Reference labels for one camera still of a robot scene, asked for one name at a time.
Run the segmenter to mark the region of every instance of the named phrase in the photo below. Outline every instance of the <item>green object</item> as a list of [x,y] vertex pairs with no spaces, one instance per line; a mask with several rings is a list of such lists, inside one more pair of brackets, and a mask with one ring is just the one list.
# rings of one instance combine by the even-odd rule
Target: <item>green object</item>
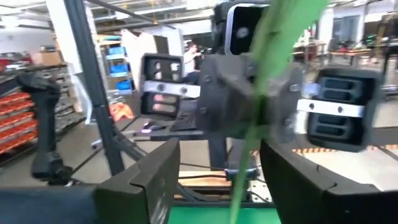
[[262,15],[254,34],[251,45],[253,59],[258,64],[256,76],[256,97],[251,127],[246,135],[239,172],[235,180],[235,188],[229,215],[229,224],[238,222],[240,204],[243,196],[245,170],[248,166],[249,153],[254,150],[258,138],[268,138],[267,133],[257,127],[260,98],[266,96],[268,79],[278,77],[288,65],[293,52],[294,43],[302,32],[316,19],[319,12],[327,5],[327,0],[275,0],[269,10]]
[[[229,208],[173,207],[169,224],[227,224]],[[241,208],[237,224],[280,224],[274,208]]]

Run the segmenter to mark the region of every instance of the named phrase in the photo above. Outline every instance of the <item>person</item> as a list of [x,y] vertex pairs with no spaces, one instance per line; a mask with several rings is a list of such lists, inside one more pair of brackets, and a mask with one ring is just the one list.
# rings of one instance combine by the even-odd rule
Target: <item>person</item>
[[188,50],[184,54],[184,76],[182,77],[182,81],[184,83],[198,85],[199,82],[199,70],[195,70],[195,57],[201,56],[198,51],[198,46],[189,41],[187,43]]

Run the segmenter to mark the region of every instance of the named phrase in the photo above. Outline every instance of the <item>keyboard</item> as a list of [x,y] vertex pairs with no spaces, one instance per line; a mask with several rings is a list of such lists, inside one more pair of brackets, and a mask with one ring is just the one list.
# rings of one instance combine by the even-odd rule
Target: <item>keyboard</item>
[[192,113],[179,114],[174,124],[170,127],[170,131],[191,131],[196,129],[195,115]]

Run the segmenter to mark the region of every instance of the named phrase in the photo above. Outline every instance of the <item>cardboard box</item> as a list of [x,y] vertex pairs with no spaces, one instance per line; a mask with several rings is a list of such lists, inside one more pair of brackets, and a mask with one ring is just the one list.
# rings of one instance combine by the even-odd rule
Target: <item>cardboard box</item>
[[35,65],[53,66],[63,64],[60,52],[43,52],[37,53],[33,56],[33,63]]

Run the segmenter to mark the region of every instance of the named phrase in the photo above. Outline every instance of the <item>storage rack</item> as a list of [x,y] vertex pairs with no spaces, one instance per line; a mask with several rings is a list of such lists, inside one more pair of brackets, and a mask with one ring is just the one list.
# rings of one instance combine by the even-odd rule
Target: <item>storage rack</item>
[[[85,117],[73,107],[76,99],[70,96],[73,84],[66,66],[24,70],[32,72],[32,75],[52,78],[61,86],[61,97],[55,109],[55,129],[58,136],[84,121]],[[11,71],[1,74],[0,86],[7,85],[7,81],[12,80],[17,73]],[[37,121],[34,103],[29,98],[29,94],[21,92],[19,88],[0,96],[0,167],[35,149]]]

